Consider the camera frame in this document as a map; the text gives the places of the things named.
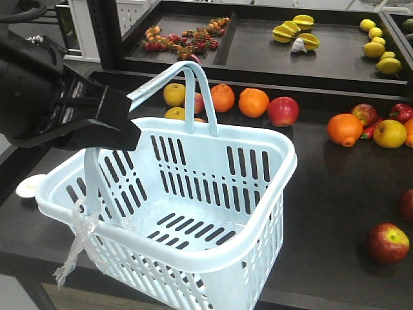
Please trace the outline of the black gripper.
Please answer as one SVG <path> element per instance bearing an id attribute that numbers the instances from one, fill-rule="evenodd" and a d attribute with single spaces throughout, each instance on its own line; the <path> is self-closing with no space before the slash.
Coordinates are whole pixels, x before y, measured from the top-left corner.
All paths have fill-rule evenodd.
<path id="1" fill-rule="evenodd" d="M 1 133 L 21 147 L 135 150 L 141 129 L 128 120 L 132 100 L 83 77 L 65 54 L 46 36 L 23 38 L 1 27 Z"/>

